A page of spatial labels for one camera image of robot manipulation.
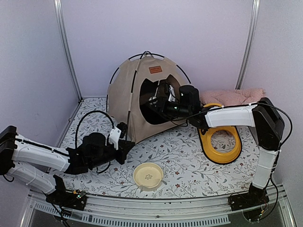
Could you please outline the beige pet tent fabric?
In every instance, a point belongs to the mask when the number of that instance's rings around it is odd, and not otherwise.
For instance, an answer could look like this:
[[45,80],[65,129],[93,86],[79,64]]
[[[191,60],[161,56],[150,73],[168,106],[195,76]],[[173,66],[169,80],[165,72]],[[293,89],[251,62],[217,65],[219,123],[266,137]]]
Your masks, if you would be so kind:
[[179,97],[179,87],[191,81],[175,62],[148,51],[124,61],[110,80],[107,113],[127,125],[126,134],[135,144],[175,127],[151,109],[140,109],[152,97],[165,95],[164,83],[171,84],[174,96]]

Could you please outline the yellow double bowl holder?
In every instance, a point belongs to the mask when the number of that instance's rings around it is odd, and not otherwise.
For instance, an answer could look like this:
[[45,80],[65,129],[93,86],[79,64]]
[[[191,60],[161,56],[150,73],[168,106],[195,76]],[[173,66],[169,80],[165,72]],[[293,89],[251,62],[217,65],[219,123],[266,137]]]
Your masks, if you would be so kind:
[[210,161],[227,165],[241,154],[242,142],[235,126],[221,126],[207,131],[198,129],[202,152]]

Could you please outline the black tent pole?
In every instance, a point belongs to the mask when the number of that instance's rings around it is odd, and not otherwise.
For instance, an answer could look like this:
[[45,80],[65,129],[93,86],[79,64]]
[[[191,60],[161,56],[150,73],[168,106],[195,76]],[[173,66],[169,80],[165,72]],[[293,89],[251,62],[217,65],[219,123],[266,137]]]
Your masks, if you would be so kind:
[[[160,57],[161,60],[163,60],[165,58],[165,56],[163,55],[160,55],[160,54],[157,54],[157,53],[152,53],[150,51],[145,51],[143,53],[139,53],[139,54],[136,54],[136,55],[133,55],[131,57],[129,57],[127,60],[133,60],[133,59],[141,59],[142,57],[144,56],[151,56],[151,57]],[[183,73],[183,75],[185,76],[185,78],[187,79],[188,83],[191,84],[191,80],[189,79],[188,75],[185,73],[185,71],[179,66],[177,65],[175,62],[173,62],[175,64],[175,66]],[[114,79],[114,76],[115,74],[118,72],[119,70],[119,67],[115,70],[115,72],[113,73],[112,77],[111,77],[111,80],[110,80],[110,84],[113,82],[113,79]]]
[[144,57],[141,59],[125,60],[119,65],[119,70],[107,89],[107,113],[117,122],[127,124],[126,138],[135,144],[138,143],[134,125],[134,114],[136,112],[133,110],[133,107],[138,105],[134,101],[134,97],[136,97],[135,82],[138,77],[139,66]]

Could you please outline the pink checkered cushion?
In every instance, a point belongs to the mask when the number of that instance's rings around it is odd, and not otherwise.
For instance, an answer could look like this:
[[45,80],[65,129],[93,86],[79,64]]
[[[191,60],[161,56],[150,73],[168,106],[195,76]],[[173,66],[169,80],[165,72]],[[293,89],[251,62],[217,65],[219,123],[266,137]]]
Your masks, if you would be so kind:
[[262,88],[234,89],[234,90],[211,90],[200,94],[203,104],[216,103],[223,106],[245,105],[259,101],[265,97],[265,90]]

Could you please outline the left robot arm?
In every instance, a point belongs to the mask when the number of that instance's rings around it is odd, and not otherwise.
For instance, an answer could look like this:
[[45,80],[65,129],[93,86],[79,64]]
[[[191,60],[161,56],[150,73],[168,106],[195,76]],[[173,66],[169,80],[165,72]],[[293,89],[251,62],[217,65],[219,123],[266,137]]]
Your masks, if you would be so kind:
[[123,165],[135,143],[121,139],[120,135],[120,129],[115,127],[109,137],[94,132],[85,136],[77,148],[57,148],[27,139],[11,125],[0,133],[0,174],[15,176],[45,194],[51,194],[60,205],[67,205],[71,199],[63,180],[43,173],[34,165],[69,175],[87,173],[113,160]]

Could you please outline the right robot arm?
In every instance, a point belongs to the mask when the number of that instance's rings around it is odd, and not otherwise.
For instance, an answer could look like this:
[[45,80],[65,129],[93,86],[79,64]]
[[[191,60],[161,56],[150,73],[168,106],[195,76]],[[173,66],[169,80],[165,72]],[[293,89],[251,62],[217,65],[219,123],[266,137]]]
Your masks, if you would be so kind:
[[167,90],[167,95],[156,98],[151,102],[151,107],[168,121],[186,120],[196,127],[203,152],[214,163],[229,164],[240,155],[238,151],[223,154],[213,147],[207,148],[206,144],[215,130],[225,131],[228,127],[237,126],[255,130],[259,158],[254,178],[245,195],[246,204],[255,206],[263,199],[283,144],[285,123],[280,115],[282,111],[266,97],[256,102],[224,106],[222,103],[202,101],[198,90],[192,85],[181,86],[178,94],[174,96],[172,91]]

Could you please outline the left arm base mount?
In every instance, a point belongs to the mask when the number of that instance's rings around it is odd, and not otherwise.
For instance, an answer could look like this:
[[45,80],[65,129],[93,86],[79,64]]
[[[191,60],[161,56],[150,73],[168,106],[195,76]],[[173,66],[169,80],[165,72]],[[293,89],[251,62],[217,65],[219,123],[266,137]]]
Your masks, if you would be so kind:
[[63,208],[84,211],[87,203],[87,196],[56,189],[51,194],[46,194],[46,201]]

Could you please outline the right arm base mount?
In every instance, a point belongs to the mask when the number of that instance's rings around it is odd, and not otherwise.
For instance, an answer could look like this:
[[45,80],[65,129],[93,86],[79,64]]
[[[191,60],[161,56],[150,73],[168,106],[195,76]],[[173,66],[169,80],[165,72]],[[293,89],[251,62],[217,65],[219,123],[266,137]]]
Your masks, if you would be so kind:
[[234,193],[228,197],[228,204],[232,211],[241,210],[244,218],[249,222],[258,222],[264,215],[269,202],[267,194],[256,197],[247,193]]

